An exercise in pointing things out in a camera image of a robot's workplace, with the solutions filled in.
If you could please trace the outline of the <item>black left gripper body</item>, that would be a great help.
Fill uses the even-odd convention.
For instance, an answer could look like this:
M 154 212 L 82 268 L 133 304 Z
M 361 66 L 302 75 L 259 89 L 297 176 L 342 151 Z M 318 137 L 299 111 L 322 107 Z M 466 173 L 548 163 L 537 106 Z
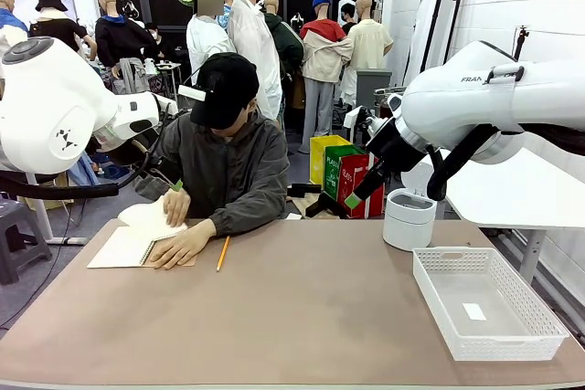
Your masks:
M 146 130 L 113 150 L 113 162 L 129 170 L 128 177 L 155 175 L 170 177 L 170 163 L 159 151 L 162 133 Z

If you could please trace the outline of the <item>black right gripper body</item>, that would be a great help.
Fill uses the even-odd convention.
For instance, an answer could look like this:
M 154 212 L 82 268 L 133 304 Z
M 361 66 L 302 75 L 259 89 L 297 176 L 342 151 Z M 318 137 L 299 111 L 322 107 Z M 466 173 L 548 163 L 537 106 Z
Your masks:
M 396 128 L 394 118 L 369 118 L 370 137 L 366 149 L 377 159 L 377 171 L 409 171 L 419 163 L 426 152 L 405 141 Z

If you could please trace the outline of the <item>person's right hand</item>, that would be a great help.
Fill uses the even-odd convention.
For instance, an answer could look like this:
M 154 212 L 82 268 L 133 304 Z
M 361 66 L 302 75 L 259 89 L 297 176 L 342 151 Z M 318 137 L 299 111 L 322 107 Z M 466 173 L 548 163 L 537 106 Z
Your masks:
M 169 189 L 163 197 L 166 223 L 170 227 L 182 225 L 186 219 L 190 203 L 190 195 L 184 189 Z

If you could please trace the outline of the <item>person's left hand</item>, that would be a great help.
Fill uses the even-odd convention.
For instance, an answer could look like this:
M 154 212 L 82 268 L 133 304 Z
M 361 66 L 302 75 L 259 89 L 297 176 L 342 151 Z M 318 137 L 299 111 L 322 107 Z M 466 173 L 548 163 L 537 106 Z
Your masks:
M 166 241 L 150 257 L 155 269 L 171 269 L 184 265 L 198 255 L 217 234 L 211 219 L 205 219 Z

